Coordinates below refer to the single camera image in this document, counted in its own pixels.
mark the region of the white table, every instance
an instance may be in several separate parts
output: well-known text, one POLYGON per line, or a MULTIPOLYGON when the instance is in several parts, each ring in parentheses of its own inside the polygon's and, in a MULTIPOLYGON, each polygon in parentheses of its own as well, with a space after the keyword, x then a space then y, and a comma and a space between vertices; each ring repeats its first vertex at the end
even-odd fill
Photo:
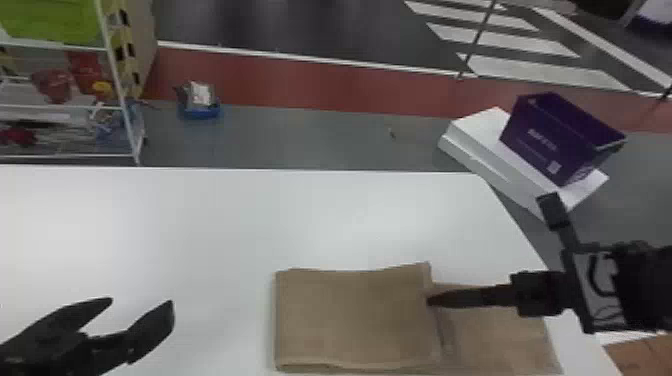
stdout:
MULTIPOLYGON (((275 375, 280 269, 429 260, 437 281, 493 284, 544 268, 469 174, 0 167, 0 182, 0 339, 92 297, 115 303, 90 334, 175 301, 175 332, 116 376, 275 375)), ((573 314, 548 326, 567 374, 619 374, 573 314)))

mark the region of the gray floor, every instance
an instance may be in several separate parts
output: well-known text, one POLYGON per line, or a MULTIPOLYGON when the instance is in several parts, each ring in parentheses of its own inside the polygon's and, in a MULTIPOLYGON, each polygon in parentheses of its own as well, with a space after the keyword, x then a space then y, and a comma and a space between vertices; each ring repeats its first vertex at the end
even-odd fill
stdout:
MULTIPOLYGON (((172 103, 156 104, 160 110, 146 110, 146 166, 466 171, 436 148, 445 119, 226 106, 217 121, 188 122, 172 103)), ((629 137, 603 167, 611 180, 572 213, 577 230, 584 241, 672 244, 672 135, 629 137)), ((500 198, 548 267, 559 269, 556 237, 500 198)))

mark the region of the small blue box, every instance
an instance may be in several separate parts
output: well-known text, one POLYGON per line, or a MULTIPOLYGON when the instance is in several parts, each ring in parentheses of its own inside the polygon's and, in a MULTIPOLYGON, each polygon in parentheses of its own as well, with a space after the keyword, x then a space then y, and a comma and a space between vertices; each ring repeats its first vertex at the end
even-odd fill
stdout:
POLYGON ((542 93, 518 97, 500 140, 562 187, 588 176, 626 137, 560 95, 542 93))
POLYGON ((216 104, 207 108, 187 110, 187 106, 184 103, 179 102, 178 109, 180 111, 180 115, 185 119, 206 120, 218 117, 222 110, 222 105, 217 102, 216 104))

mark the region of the crosswalk stripe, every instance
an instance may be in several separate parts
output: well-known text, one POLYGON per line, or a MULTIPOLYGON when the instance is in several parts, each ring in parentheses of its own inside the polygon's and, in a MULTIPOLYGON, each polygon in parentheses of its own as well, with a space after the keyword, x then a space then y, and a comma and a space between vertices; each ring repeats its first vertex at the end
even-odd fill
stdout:
MULTIPOLYGON (((408 5, 408 7, 411 8, 415 13, 423 14, 426 16, 450 18, 454 20, 480 23, 483 21, 483 17, 485 16, 485 12, 475 12, 471 10, 462 10, 438 5, 423 4, 423 3, 417 3, 415 1, 406 1, 406 5, 408 5)), ((488 23, 496 26, 539 31, 539 29, 532 26, 529 22, 517 17, 500 16, 497 14, 493 14, 492 16, 490 16, 490 21, 488 23)))
POLYGON ((621 61, 623 64, 648 77, 651 81, 656 82, 665 88, 670 86, 670 83, 672 82, 672 76, 652 66, 646 61, 641 60, 637 56, 623 50, 615 44, 607 41, 599 35, 585 29, 584 27, 576 24, 574 21, 563 17, 552 10, 539 8, 535 8, 534 10, 540 15, 567 29, 569 32, 576 34, 588 43, 611 55, 613 58, 621 61))
MULTIPOLYGON (((443 40, 471 43, 476 37, 476 30, 463 27, 445 26, 428 23, 436 35, 443 40)), ((508 48, 512 50, 522 50, 537 52, 542 54, 562 55, 578 58, 579 55, 562 44, 541 38, 519 37, 516 35, 494 33, 485 31, 478 41, 479 45, 508 48)))
MULTIPOLYGON (((458 56, 462 59, 465 58, 464 54, 458 54, 458 56)), ((586 68, 564 67, 480 55, 471 57, 469 68, 474 73, 484 76, 630 91, 630 88, 607 73, 586 68)))
MULTIPOLYGON (((457 3, 464 5, 473 5, 477 7, 488 8, 490 7, 490 0, 438 0, 442 3, 457 3)), ((495 4, 495 9, 497 10, 506 10, 503 6, 495 4)))

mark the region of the black cable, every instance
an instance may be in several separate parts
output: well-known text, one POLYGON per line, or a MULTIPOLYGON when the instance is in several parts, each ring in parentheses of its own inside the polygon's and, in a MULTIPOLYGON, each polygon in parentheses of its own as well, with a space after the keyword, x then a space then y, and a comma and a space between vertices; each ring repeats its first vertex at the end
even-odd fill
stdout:
POLYGON ((595 293, 603 298, 610 298, 616 296, 616 293, 613 291, 604 291, 600 286, 597 285, 597 280, 595 279, 597 272, 597 255, 591 255, 588 263, 588 283, 590 287, 595 291, 595 293))

